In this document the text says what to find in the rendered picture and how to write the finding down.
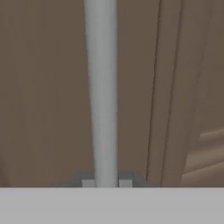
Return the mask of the grey cabinet door handle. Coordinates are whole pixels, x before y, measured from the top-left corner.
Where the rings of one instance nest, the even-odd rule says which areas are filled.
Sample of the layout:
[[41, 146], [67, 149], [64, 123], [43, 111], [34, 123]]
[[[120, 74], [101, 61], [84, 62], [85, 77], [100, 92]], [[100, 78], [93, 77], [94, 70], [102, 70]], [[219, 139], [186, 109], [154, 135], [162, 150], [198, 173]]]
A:
[[84, 0], [94, 178], [117, 187], [117, 0]]

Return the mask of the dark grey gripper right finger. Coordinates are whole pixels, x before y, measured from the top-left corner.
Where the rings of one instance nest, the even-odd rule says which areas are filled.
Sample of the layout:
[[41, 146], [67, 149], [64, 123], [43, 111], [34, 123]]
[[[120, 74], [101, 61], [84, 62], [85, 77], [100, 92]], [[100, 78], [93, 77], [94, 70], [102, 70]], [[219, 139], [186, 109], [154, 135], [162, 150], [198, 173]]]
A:
[[152, 184], [136, 171], [120, 171], [118, 178], [119, 186], [122, 188], [152, 187]]

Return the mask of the brown cabinet door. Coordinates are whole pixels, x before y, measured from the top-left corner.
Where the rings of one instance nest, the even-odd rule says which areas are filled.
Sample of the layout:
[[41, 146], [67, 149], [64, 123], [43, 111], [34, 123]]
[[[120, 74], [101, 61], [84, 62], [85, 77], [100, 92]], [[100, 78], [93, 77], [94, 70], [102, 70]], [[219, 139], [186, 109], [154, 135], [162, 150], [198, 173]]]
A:
[[[224, 0], [117, 0], [117, 25], [118, 173], [224, 186]], [[0, 0], [0, 186], [81, 171], [95, 174], [84, 0]]]

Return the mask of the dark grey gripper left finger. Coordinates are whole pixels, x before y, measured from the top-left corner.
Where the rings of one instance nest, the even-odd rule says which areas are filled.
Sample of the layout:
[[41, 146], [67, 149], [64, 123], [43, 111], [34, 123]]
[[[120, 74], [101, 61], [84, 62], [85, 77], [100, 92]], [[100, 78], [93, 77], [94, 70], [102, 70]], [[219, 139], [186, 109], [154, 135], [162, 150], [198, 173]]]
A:
[[92, 171], [77, 171], [64, 186], [80, 188], [95, 187], [95, 175]]

